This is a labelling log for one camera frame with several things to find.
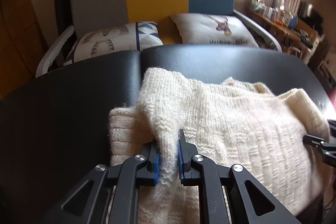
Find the cream knitted sweater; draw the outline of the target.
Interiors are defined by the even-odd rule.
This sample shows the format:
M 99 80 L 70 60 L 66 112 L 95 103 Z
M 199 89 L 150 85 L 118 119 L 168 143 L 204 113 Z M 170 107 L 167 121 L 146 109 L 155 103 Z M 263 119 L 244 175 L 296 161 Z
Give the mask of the cream knitted sweater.
M 158 142 L 159 182 L 140 191 L 139 223 L 199 222 L 198 190 L 178 178 L 180 130 L 215 163 L 241 164 L 294 215 L 330 184 L 331 168 L 302 141 L 305 134 L 330 138 L 327 120 L 303 89 L 276 96 L 262 83 L 205 84 L 150 68 L 137 105 L 109 113 L 112 165 Z

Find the black leather folding table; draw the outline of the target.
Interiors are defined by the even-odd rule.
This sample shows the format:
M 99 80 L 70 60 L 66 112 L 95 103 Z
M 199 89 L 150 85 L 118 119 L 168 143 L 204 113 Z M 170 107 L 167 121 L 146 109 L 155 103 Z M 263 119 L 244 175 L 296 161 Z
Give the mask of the black leather folding table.
M 122 51 L 46 73 L 1 100 L 1 223 L 37 223 L 98 164 L 110 161 L 108 114 L 133 106 L 149 67 L 219 84 L 303 88 L 328 119 L 335 110 L 312 71 L 272 50 L 175 44 Z

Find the pink cloth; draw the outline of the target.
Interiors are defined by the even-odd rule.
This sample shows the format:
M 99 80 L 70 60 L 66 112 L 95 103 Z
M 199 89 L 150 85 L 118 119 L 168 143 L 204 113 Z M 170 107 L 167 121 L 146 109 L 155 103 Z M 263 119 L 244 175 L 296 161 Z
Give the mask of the pink cloth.
M 333 105 L 334 110 L 336 110 L 336 86 L 334 86 L 328 94 L 329 99 Z

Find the cluttered wooden shelf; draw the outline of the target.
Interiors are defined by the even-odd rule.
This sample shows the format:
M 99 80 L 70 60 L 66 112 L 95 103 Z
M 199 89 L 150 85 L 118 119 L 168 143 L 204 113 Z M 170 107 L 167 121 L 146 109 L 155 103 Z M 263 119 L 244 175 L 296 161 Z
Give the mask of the cluttered wooden shelf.
M 299 57 L 308 64 L 319 42 L 318 32 L 282 7 L 267 6 L 264 0 L 251 0 L 250 14 L 280 43 L 288 55 Z

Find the cat print cushion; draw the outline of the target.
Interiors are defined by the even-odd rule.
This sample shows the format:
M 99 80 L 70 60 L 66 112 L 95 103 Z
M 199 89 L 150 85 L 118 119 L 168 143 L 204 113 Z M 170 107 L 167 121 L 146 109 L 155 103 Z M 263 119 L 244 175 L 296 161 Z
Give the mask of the cat print cushion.
M 119 51 L 142 51 L 162 44 L 155 22 L 128 23 L 83 35 L 72 47 L 64 64 Z

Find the deer print cushion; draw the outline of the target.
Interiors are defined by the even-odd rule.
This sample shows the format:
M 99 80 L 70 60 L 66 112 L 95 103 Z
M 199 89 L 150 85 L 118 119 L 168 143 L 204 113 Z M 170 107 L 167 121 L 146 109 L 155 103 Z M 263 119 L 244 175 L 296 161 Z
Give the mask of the deer print cushion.
M 184 13 L 170 18 L 184 44 L 258 47 L 248 28 L 234 16 Z

